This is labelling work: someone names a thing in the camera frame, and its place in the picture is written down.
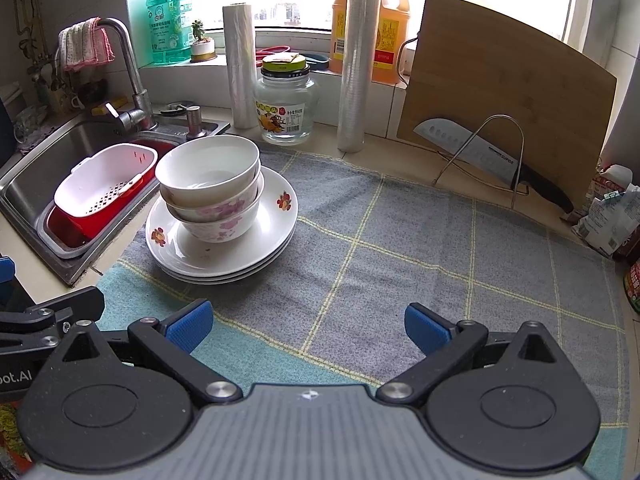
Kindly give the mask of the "white plate back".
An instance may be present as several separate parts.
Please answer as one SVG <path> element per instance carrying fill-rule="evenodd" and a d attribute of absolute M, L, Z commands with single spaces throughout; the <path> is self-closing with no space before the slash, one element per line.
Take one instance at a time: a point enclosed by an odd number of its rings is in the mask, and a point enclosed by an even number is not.
<path fill-rule="evenodd" d="M 158 266 L 177 280 L 231 283 L 280 255 L 293 236 L 297 214 L 297 196 L 290 182 L 277 171 L 264 168 L 257 203 L 224 220 L 224 226 L 209 240 L 189 232 L 159 198 L 146 219 L 145 241 Z"/>

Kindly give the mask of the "white plate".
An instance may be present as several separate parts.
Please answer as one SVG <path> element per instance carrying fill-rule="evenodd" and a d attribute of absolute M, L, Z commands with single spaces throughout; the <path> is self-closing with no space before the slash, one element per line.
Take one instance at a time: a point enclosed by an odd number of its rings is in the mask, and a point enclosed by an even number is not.
<path fill-rule="evenodd" d="M 208 244 L 183 228 L 171 231 L 161 245 L 152 237 L 146 244 L 160 270 L 189 284 L 218 285 L 247 278 L 276 260 L 292 240 L 294 230 L 279 243 L 250 229 L 227 243 Z"/>
<path fill-rule="evenodd" d="M 274 263 L 277 258 L 282 255 L 282 252 L 288 248 L 288 245 L 291 243 L 292 238 L 288 238 L 285 240 L 269 257 L 262 260 L 260 263 L 255 264 L 248 270 L 236 272 L 233 274 L 228 274 L 222 276 L 221 278 L 190 278 L 190 276 L 185 276 L 178 274 L 174 271 L 169 270 L 166 266 L 160 266 L 160 270 L 162 270 L 165 274 L 169 275 L 171 278 L 175 278 L 178 281 L 182 281 L 192 285 L 224 285 L 230 284 L 233 282 L 244 280 L 244 278 L 248 278 L 251 275 L 257 274 L 258 272 L 265 270 L 267 266 L 270 266 L 271 263 Z"/>
<path fill-rule="evenodd" d="M 297 214 L 297 196 L 290 182 L 277 171 L 264 168 L 257 203 L 224 220 L 224 226 L 209 240 L 189 232 L 159 198 L 146 219 L 145 241 L 158 266 L 177 280 L 231 283 L 280 255 L 293 236 Z"/>

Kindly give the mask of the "white floral bowl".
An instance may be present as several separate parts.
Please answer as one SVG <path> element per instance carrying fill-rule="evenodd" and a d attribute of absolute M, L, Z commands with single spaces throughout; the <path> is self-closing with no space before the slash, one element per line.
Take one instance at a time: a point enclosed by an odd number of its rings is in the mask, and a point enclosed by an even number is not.
<path fill-rule="evenodd" d="M 186 230 L 198 240 L 206 243 L 225 243 L 244 235 L 254 224 L 262 191 L 258 188 L 256 197 L 241 210 L 230 214 L 229 217 L 217 221 L 190 221 L 183 219 L 173 206 L 166 205 L 173 217 L 179 220 Z"/>
<path fill-rule="evenodd" d="M 263 186 L 264 177 L 262 176 L 262 172 L 258 171 L 253 181 L 250 182 L 242 192 L 213 205 L 186 208 L 171 203 L 167 192 L 160 192 L 160 196 L 162 196 L 168 208 L 178 214 L 178 217 L 182 220 L 190 222 L 215 222 L 227 219 L 247 209 L 252 203 L 256 202 L 259 194 L 262 192 Z"/>
<path fill-rule="evenodd" d="M 206 136 L 165 155 L 155 168 L 160 194 L 174 206 L 198 208 L 220 203 L 253 181 L 259 148 L 242 136 Z"/>

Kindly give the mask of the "santoku kitchen knife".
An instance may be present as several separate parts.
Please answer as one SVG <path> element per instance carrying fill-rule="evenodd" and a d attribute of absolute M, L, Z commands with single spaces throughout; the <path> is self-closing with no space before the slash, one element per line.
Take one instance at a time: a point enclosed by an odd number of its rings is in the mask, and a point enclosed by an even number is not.
<path fill-rule="evenodd" d="M 520 164 L 507 152 L 452 120 L 430 118 L 420 122 L 413 132 L 442 148 L 451 156 L 454 156 L 460 148 L 464 148 L 458 155 L 458 159 L 509 185 L 510 190 L 524 182 L 545 200 L 560 207 L 566 214 L 574 209 L 570 198 L 556 184 L 538 174 L 525 162 Z"/>

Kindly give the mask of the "red washing basin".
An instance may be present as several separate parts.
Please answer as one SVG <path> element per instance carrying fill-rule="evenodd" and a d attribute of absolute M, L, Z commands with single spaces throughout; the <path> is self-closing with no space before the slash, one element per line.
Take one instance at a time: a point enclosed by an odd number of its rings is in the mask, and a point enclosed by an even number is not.
<path fill-rule="evenodd" d="M 114 144 L 78 162 L 37 221 L 40 240 L 62 259 L 78 257 L 142 196 L 157 162 L 173 148 L 143 139 Z"/>

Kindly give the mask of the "grey blue checked towel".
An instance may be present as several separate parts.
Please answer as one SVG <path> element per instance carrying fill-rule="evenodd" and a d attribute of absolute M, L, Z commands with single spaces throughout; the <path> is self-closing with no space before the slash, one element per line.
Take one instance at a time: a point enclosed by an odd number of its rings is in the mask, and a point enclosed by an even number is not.
<path fill-rule="evenodd" d="M 264 161 L 298 197 L 284 253 L 242 281 L 198 287 L 160 270 L 137 234 L 99 280 L 102 330 L 206 298 L 216 324 L 195 354 L 240 386 L 377 386 L 421 359 L 404 329 L 408 304 L 496 332 L 538 321 L 598 401 L 602 422 L 588 471 L 622 476 L 626 300 L 610 260 L 512 210 L 329 157 L 270 148 Z"/>

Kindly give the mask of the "white colander basket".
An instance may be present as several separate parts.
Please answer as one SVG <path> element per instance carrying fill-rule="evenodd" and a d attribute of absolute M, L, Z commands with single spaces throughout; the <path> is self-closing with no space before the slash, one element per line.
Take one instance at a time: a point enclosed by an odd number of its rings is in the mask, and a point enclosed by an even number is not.
<path fill-rule="evenodd" d="M 149 182 L 157 159 L 154 148 L 141 144 L 104 148 L 70 170 L 54 193 L 55 206 L 74 219 L 104 217 Z"/>

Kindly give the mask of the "green lid sauce jar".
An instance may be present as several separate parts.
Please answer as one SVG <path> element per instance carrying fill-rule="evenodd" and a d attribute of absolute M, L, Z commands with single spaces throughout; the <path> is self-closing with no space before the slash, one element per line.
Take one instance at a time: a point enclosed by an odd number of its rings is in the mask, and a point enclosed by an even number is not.
<path fill-rule="evenodd" d="M 624 276 L 623 284 L 632 310 L 640 314 L 640 260 L 637 260 L 629 268 Z"/>

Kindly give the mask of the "white plastic food bag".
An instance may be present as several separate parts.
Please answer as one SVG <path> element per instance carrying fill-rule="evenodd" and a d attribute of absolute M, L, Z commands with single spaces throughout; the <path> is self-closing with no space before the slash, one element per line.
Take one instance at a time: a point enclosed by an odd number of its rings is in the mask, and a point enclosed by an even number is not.
<path fill-rule="evenodd" d="M 612 257 L 639 229 L 639 187 L 632 183 L 632 171 L 620 165 L 608 166 L 592 178 L 578 210 L 573 232 L 605 257 Z"/>

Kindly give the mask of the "pink dish cloth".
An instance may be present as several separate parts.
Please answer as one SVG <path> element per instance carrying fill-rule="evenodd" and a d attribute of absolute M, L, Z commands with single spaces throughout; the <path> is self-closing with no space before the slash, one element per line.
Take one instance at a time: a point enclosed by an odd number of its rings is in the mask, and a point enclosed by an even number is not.
<path fill-rule="evenodd" d="M 111 41 L 99 21 L 100 18 L 89 18 L 58 33 L 58 59 L 64 72 L 78 72 L 114 61 Z"/>

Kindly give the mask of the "bamboo cutting board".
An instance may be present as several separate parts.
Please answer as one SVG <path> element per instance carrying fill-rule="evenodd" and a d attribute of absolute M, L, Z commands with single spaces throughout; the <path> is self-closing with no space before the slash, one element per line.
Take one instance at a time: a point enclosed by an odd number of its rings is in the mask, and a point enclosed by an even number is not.
<path fill-rule="evenodd" d="M 446 118 L 478 131 L 579 205 L 596 172 L 616 79 L 540 30 L 464 0 L 425 0 L 398 139 Z"/>

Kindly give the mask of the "glass jar yellow lid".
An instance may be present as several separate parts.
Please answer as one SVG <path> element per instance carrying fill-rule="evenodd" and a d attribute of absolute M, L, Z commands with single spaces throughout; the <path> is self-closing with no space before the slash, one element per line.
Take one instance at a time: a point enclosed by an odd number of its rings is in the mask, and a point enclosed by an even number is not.
<path fill-rule="evenodd" d="M 297 52 L 266 56 L 254 85 L 254 102 L 266 142 L 304 143 L 319 102 L 319 86 L 311 77 L 307 59 Z"/>

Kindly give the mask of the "small potted succulent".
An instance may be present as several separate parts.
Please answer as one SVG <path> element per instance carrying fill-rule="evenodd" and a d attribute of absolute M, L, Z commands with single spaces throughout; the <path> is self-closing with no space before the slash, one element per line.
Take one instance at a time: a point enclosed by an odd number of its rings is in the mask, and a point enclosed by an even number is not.
<path fill-rule="evenodd" d="M 206 34 L 201 21 L 194 21 L 191 25 L 193 42 L 191 44 L 191 62 L 205 62 L 216 58 L 215 40 Z"/>

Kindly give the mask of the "tall plastic cup stack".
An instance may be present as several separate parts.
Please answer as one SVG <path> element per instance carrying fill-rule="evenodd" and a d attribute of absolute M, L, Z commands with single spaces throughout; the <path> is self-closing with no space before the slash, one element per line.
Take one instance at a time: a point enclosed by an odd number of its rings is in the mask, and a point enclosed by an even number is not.
<path fill-rule="evenodd" d="M 364 144 L 364 121 L 371 82 L 381 0 L 347 0 L 345 50 L 338 104 L 337 148 L 357 153 Z"/>

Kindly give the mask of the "short plastic bag roll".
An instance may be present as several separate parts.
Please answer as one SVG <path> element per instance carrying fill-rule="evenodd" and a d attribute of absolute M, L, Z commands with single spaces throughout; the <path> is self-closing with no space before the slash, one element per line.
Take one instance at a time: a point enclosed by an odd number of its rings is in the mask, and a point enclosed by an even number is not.
<path fill-rule="evenodd" d="M 258 126 L 258 119 L 253 93 L 257 70 L 252 9 L 247 3 L 224 6 L 222 21 L 232 126 L 239 130 L 253 129 Z"/>

